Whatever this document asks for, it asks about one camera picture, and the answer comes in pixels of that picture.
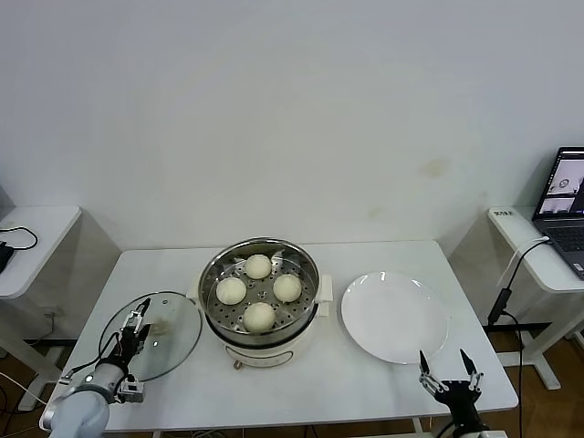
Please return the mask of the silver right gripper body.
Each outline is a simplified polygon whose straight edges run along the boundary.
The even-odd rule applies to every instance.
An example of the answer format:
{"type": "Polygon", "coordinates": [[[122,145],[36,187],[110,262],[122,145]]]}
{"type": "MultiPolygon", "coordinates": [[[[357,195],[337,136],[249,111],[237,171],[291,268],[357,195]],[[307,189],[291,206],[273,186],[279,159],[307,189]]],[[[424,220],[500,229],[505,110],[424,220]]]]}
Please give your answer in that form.
{"type": "Polygon", "coordinates": [[[447,406],[451,414],[476,414],[475,403],[480,397],[480,388],[470,381],[440,381],[441,389],[434,399],[447,406]]]}

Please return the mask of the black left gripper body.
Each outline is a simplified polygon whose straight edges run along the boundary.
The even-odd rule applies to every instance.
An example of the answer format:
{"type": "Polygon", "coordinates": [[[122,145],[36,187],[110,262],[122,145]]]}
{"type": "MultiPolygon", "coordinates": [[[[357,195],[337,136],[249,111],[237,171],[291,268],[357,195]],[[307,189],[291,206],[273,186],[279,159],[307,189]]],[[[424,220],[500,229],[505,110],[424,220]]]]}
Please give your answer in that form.
{"type": "Polygon", "coordinates": [[[118,356],[123,361],[131,361],[131,359],[138,355],[140,351],[138,351],[138,337],[124,337],[123,330],[121,332],[121,340],[120,340],[120,352],[118,356]]]}

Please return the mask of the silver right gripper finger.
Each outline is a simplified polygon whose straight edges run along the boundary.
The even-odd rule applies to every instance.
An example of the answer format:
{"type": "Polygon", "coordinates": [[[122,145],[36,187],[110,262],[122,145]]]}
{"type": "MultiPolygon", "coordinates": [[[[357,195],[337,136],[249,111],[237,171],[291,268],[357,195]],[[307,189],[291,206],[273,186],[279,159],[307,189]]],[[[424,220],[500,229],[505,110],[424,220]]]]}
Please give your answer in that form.
{"type": "Polygon", "coordinates": [[[463,349],[459,349],[460,355],[464,364],[464,368],[468,374],[468,389],[474,392],[480,392],[480,383],[484,374],[479,372],[475,366],[474,361],[466,354],[463,349]]]}
{"type": "Polygon", "coordinates": [[[430,366],[422,350],[419,351],[419,357],[420,357],[420,378],[419,378],[420,384],[425,388],[425,390],[428,393],[447,392],[448,388],[446,387],[446,385],[432,375],[430,366]]]}

